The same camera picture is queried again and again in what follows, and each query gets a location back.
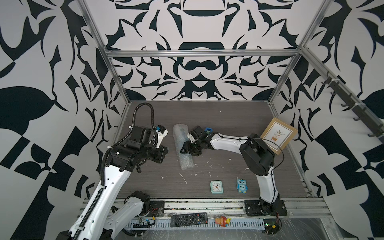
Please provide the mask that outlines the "blue tape dispenser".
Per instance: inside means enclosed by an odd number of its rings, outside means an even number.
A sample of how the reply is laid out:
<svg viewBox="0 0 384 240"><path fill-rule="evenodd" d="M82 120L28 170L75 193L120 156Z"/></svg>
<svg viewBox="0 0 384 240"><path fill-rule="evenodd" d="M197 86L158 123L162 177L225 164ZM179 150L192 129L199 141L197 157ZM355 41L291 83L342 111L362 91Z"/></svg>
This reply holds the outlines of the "blue tape dispenser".
<svg viewBox="0 0 384 240"><path fill-rule="evenodd" d="M211 129L211 128L205 128L205 132L206 132L207 134L210 134L210 133L213 132L213 129Z"/></svg>

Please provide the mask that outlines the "clear bubble wrap sheet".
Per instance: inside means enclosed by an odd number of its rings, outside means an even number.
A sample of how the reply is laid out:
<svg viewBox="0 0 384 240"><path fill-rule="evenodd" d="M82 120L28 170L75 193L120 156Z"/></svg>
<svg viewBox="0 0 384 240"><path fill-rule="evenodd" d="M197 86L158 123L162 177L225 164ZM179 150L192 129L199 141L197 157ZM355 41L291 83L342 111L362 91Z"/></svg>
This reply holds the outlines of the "clear bubble wrap sheet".
<svg viewBox="0 0 384 240"><path fill-rule="evenodd" d="M176 152L182 171L193 168L195 166L192 155L188 153L182 153L184 143L189 141L187 136L188 133L189 129L187 125L176 124L173 127L173 137L175 141Z"/></svg>

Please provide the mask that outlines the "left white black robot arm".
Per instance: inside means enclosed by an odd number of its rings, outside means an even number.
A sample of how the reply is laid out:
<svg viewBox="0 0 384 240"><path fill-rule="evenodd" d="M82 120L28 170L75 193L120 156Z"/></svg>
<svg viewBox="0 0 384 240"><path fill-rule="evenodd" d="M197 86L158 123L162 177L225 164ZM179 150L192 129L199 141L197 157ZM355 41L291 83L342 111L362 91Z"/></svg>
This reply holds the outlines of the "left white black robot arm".
<svg viewBox="0 0 384 240"><path fill-rule="evenodd" d="M130 175L147 161L161 164L169 152L162 146L168 130L154 124L154 108L140 103L133 113L129 132L109 146L102 159L100 182L80 217L58 240L113 240L137 216L150 212L150 196L133 192L126 203L110 214L118 193Z"/></svg>

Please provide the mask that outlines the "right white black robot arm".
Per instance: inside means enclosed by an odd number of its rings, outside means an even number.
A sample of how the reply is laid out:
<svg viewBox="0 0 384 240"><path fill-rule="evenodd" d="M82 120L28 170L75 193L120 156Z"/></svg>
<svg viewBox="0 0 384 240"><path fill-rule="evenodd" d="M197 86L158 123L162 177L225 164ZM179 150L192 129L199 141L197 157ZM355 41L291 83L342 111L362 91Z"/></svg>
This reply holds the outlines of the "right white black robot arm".
<svg viewBox="0 0 384 240"><path fill-rule="evenodd" d="M198 157L202 150L224 150L241 155L249 170L257 176L260 200L251 210L257 215L273 215L285 210L284 202L276 187L274 177L275 153L256 134L248 137L233 137L214 132L210 128L196 126L185 135L180 153Z"/></svg>

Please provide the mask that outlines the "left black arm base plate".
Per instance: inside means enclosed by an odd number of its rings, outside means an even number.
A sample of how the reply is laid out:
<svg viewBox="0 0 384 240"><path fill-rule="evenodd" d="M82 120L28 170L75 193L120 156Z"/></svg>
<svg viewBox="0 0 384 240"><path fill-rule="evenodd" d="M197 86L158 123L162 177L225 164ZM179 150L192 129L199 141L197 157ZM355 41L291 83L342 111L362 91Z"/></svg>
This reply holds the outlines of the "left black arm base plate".
<svg viewBox="0 0 384 240"><path fill-rule="evenodd" d="M164 209L165 209L165 202L164 201L150 201L150 217L163 217L164 216Z"/></svg>

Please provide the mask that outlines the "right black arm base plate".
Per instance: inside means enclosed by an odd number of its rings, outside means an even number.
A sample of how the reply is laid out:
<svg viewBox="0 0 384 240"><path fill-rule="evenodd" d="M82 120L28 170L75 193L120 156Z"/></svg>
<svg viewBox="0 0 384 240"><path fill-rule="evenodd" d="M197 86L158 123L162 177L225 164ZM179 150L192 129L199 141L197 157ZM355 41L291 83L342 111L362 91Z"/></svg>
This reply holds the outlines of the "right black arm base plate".
<svg viewBox="0 0 384 240"><path fill-rule="evenodd" d="M281 199L277 199L272 204L263 200L245 200L245 211L249 217L262 216L287 216L288 211L285 203Z"/></svg>

